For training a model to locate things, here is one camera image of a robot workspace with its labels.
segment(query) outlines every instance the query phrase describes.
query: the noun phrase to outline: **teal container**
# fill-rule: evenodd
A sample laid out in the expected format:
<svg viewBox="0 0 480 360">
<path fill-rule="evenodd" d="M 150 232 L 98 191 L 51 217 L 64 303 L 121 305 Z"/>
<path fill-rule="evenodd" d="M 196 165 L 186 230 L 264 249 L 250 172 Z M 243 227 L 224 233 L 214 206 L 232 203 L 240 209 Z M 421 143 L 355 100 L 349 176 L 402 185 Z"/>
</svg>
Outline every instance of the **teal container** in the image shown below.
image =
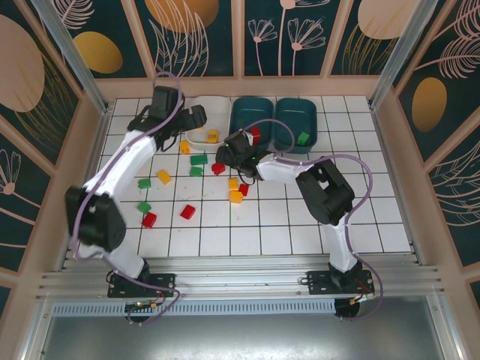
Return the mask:
<svg viewBox="0 0 480 360">
<path fill-rule="evenodd" d="M 295 137 L 295 146 L 292 154 L 307 154 L 317 142 L 317 107 L 305 99 L 283 98 L 277 101 L 275 118 L 288 126 Z M 297 143 L 301 133 L 310 135 L 304 145 Z M 292 145 L 292 138 L 285 127 L 273 124 L 274 147 L 287 150 Z"/>
<path fill-rule="evenodd" d="M 240 97 L 232 106 L 229 133 L 233 134 L 258 120 L 271 118 L 273 118 L 273 103 L 269 99 Z M 266 150 L 269 147 L 272 141 L 272 125 L 271 121 L 256 125 L 260 130 L 260 141 L 256 145 L 258 148 Z"/>
</svg>

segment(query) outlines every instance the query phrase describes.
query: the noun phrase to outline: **red block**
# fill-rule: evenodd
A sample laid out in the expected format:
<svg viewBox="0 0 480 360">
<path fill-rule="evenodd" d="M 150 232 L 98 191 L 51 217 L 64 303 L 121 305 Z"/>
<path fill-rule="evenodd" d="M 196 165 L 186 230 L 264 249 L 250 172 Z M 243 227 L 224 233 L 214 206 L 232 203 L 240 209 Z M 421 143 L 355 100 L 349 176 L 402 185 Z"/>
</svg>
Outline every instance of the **red block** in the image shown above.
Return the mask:
<svg viewBox="0 0 480 360">
<path fill-rule="evenodd" d="M 238 187 L 238 191 L 240 191 L 244 197 L 247 196 L 248 194 L 248 185 L 247 184 L 241 184 L 239 187 Z"/>
<path fill-rule="evenodd" d="M 225 171 L 225 165 L 223 165 L 222 163 L 214 163 L 211 166 L 211 171 L 213 171 L 215 175 L 220 175 L 222 172 Z"/>
<path fill-rule="evenodd" d="M 195 208 L 193 206 L 187 205 L 181 212 L 180 216 L 182 216 L 187 220 L 190 220 L 192 216 L 194 216 L 194 214 L 195 214 Z"/>
<path fill-rule="evenodd" d="M 149 213 L 147 213 L 147 215 L 143 219 L 142 225 L 144 227 L 148 227 L 149 229 L 151 229 L 153 227 L 153 225 L 155 224 L 155 221 L 157 221 L 157 215 L 149 212 Z"/>
<path fill-rule="evenodd" d="M 250 134 L 253 135 L 253 144 L 256 145 L 260 142 L 260 129 L 256 126 L 250 129 Z"/>
</svg>

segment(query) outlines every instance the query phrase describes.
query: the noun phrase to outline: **toy block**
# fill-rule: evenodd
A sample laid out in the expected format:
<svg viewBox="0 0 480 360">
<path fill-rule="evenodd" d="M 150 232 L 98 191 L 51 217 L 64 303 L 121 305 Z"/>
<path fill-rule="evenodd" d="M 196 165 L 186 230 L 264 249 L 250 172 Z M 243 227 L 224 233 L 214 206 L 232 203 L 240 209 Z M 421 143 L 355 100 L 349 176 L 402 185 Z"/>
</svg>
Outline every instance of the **toy block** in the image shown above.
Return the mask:
<svg viewBox="0 0 480 360">
<path fill-rule="evenodd" d="M 152 214 L 151 212 L 149 212 L 145 218 L 143 219 L 142 221 L 142 225 L 144 227 L 148 227 L 149 229 L 151 229 L 153 227 L 153 225 L 155 224 L 155 221 L 157 221 L 157 215 L 155 214 Z"/>
<path fill-rule="evenodd" d="M 142 201 L 138 206 L 136 207 L 139 209 L 140 212 L 143 214 L 148 214 L 150 210 L 152 210 L 152 207 L 145 201 Z"/>
<path fill-rule="evenodd" d="M 309 137 L 310 137 L 310 135 L 308 135 L 307 133 L 302 132 L 300 135 L 298 135 L 297 144 L 299 144 L 299 145 L 305 145 L 305 143 L 307 142 L 307 140 L 308 140 Z"/>
<path fill-rule="evenodd" d="M 241 204 L 243 201 L 243 193 L 240 191 L 230 191 L 230 202 L 235 204 Z"/>
<path fill-rule="evenodd" d="M 214 163 L 211 166 L 211 171 L 218 176 L 225 171 L 225 165 L 222 163 Z"/>
<path fill-rule="evenodd" d="M 161 182 L 163 182 L 164 185 L 167 185 L 169 182 L 172 181 L 172 178 L 165 170 L 160 170 L 159 172 L 157 172 L 157 177 Z"/>
<path fill-rule="evenodd" d="M 247 196 L 248 194 L 248 185 L 247 184 L 241 184 L 239 187 L 238 187 L 238 191 L 240 191 L 244 197 Z"/>
<path fill-rule="evenodd" d="M 201 167 L 192 166 L 190 169 L 190 176 L 200 177 L 203 175 L 203 169 Z"/>
<path fill-rule="evenodd" d="M 150 178 L 141 178 L 138 181 L 138 188 L 139 189 L 148 189 L 152 186 L 152 183 L 150 182 Z"/>
<path fill-rule="evenodd" d="M 236 178 L 229 178 L 228 188 L 230 191 L 237 191 L 239 189 L 239 181 Z"/>
<path fill-rule="evenodd" d="M 188 141 L 187 140 L 183 140 L 179 144 L 180 144 L 180 152 L 183 155 L 190 154 L 190 146 L 188 146 Z"/>
<path fill-rule="evenodd" d="M 253 135 L 253 144 L 252 145 L 256 145 L 260 142 L 260 129 L 256 126 L 252 127 L 250 130 L 249 130 L 250 134 Z"/>
<path fill-rule="evenodd" d="M 208 164 L 209 160 L 207 159 L 207 155 L 193 155 L 190 156 L 190 165 L 195 166 L 195 165 L 203 165 L 203 164 Z"/>
<path fill-rule="evenodd" d="M 185 206 L 185 208 L 181 212 L 180 216 L 182 216 L 183 218 L 185 218 L 187 220 L 190 220 L 192 218 L 192 216 L 194 216 L 195 210 L 196 209 L 193 206 L 187 205 L 187 206 Z"/>
<path fill-rule="evenodd" d="M 210 130 L 207 133 L 207 143 L 209 144 L 216 144 L 218 143 L 218 131 Z"/>
</svg>

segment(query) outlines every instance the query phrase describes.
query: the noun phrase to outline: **green block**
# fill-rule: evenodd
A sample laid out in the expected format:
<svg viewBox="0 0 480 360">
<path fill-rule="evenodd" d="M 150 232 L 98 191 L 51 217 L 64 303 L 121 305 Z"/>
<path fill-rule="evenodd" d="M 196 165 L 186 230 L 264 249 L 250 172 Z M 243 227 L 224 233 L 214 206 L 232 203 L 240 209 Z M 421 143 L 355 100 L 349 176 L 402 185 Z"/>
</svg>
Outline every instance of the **green block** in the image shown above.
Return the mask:
<svg viewBox="0 0 480 360">
<path fill-rule="evenodd" d="M 150 182 L 150 178 L 141 178 L 138 181 L 138 188 L 139 189 L 148 189 L 152 186 L 152 183 Z"/>
<path fill-rule="evenodd" d="M 140 204 L 138 204 L 136 208 L 139 209 L 139 211 L 143 214 L 147 214 L 152 209 L 152 207 L 145 201 L 142 201 Z"/>
<path fill-rule="evenodd" d="M 207 155 L 193 155 L 193 156 L 190 156 L 190 164 L 192 166 L 194 165 L 204 165 L 204 164 L 208 164 L 209 161 L 207 159 Z"/>
<path fill-rule="evenodd" d="M 192 166 L 190 169 L 190 176 L 202 176 L 203 175 L 203 169 L 201 167 L 195 167 Z"/>
<path fill-rule="evenodd" d="M 305 145 L 305 143 L 307 142 L 307 140 L 308 140 L 309 137 L 310 137 L 310 135 L 308 135 L 307 133 L 302 132 L 300 135 L 298 135 L 297 144 L 299 144 L 299 145 Z"/>
</svg>

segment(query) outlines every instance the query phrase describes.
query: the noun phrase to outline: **white tile floor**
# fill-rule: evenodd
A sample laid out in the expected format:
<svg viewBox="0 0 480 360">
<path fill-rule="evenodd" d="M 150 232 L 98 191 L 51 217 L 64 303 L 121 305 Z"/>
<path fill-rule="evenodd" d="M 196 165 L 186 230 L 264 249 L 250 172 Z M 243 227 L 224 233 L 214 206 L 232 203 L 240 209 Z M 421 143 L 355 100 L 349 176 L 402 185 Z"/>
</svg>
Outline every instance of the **white tile floor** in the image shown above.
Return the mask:
<svg viewBox="0 0 480 360">
<path fill-rule="evenodd" d="M 268 97 L 273 103 L 279 97 Z M 303 97 L 316 104 L 318 142 L 308 155 L 285 154 L 289 158 L 313 160 L 319 156 L 348 154 L 360 157 L 373 171 L 370 199 L 352 217 L 352 241 L 359 253 L 410 252 L 392 183 L 364 97 Z M 140 113 L 150 99 L 116 101 L 109 135 L 100 165 L 118 148 L 126 125 Z M 323 227 L 311 217 L 299 189 L 270 181 L 250 186 L 240 205 L 230 204 L 227 170 L 215 176 L 211 165 L 215 154 L 207 154 L 204 176 L 189 176 L 190 155 L 180 155 L 175 144 L 157 153 L 130 183 L 120 197 L 120 209 L 127 222 L 127 241 L 142 257 L 211 257 L 327 254 L 329 246 Z M 336 160 L 351 184 L 357 199 L 367 190 L 368 178 L 350 160 Z M 157 172 L 166 170 L 172 181 L 163 185 Z M 151 177 L 151 187 L 139 190 L 139 178 Z M 157 215 L 154 229 L 141 226 L 143 215 L 137 210 L 146 200 Z M 196 208 L 190 220 L 180 216 L 183 208 Z"/>
</svg>

